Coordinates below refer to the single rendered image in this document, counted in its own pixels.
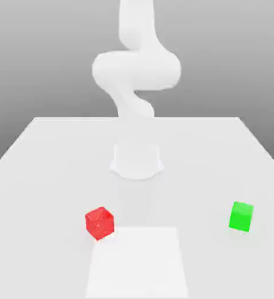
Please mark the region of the small red cube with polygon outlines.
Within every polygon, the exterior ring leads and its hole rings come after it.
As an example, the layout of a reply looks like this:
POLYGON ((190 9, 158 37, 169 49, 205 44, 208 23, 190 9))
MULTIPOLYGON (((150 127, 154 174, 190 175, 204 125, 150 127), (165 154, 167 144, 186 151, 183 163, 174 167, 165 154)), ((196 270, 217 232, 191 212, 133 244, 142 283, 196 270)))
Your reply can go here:
POLYGON ((86 230, 98 241, 115 231, 113 214, 99 207, 85 214, 86 230))

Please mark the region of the small green cube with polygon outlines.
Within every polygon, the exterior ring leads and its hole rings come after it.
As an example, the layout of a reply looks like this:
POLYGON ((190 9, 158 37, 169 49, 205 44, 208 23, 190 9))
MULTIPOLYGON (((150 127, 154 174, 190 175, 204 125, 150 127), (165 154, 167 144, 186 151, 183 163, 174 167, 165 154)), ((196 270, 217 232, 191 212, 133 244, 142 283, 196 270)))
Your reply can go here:
POLYGON ((253 205, 235 201, 228 226, 239 231, 248 232, 251 226, 253 210, 253 205))

